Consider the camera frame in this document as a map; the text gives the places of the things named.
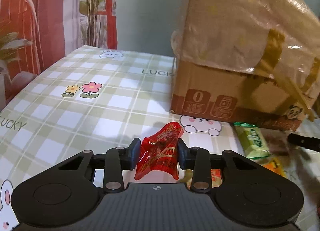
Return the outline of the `taped brown cardboard box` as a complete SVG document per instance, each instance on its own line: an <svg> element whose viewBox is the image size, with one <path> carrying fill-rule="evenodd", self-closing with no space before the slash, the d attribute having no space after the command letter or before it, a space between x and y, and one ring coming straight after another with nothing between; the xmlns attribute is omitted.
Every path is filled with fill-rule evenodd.
<svg viewBox="0 0 320 231"><path fill-rule="evenodd" d="M182 0L171 111L296 130L319 96L319 19L303 0Z"/></svg>

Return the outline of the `green plaid bunny tablecloth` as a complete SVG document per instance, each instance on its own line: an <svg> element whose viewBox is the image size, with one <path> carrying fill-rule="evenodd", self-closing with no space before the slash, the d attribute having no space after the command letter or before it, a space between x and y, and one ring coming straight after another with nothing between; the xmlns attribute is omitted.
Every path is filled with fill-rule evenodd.
<svg viewBox="0 0 320 231"><path fill-rule="evenodd" d="M169 122L174 59L83 46L29 83L1 111L1 220L21 182L79 153L103 154Z"/></svg>

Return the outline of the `small green candy packet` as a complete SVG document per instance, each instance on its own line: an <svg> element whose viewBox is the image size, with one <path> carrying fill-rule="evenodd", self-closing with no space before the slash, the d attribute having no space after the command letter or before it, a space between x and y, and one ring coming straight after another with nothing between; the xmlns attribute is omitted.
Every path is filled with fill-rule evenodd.
<svg viewBox="0 0 320 231"><path fill-rule="evenodd" d="M247 158L261 159L270 156L267 142L259 127L241 122L235 122L233 125Z"/></svg>

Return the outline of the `small yellow snack packet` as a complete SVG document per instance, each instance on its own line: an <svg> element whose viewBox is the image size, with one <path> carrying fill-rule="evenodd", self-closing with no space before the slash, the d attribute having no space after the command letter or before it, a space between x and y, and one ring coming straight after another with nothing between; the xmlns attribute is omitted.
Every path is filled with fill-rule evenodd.
<svg viewBox="0 0 320 231"><path fill-rule="evenodd" d="M285 171L281 165L281 162L277 157L267 157L267 158L262 158L259 161L259 164L266 169L286 178Z"/></svg>

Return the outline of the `orange biscuit pack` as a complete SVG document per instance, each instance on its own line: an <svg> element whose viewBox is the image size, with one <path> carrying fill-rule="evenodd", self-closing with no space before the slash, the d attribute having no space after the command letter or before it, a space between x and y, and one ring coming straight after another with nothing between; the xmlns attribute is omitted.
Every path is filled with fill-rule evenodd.
<svg viewBox="0 0 320 231"><path fill-rule="evenodd" d="M182 181L186 183L187 188L189 190L190 190L192 178L193 178L193 171L186 170L184 172L184 178L182 179ZM221 170L212 169L211 170L211 179L212 179L212 187L213 188L219 187L222 184Z"/></svg>

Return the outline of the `red foil snack packet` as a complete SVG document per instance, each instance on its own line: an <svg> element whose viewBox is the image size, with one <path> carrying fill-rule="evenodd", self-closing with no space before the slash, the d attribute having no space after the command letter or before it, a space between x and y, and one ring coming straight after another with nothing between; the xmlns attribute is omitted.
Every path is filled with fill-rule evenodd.
<svg viewBox="0 0 320 231"><path fill-rule="evenodd" d="M170 122L156 134L145 137L140 145L135 180L140 180L155 170L166 172L178 180L177 146L182 135L182 126L178 122Z"/></svg>

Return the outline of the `printed pink backdrop curtain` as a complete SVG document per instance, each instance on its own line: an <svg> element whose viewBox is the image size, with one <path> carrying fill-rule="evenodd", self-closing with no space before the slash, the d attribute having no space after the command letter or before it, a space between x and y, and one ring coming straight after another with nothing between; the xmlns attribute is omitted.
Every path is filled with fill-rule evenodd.
<svg viewBox="0 0 320 231"><path fill-rule="evenodd" d="M1 0L1 107L75 49L116 49L116 2Z"/></svg>

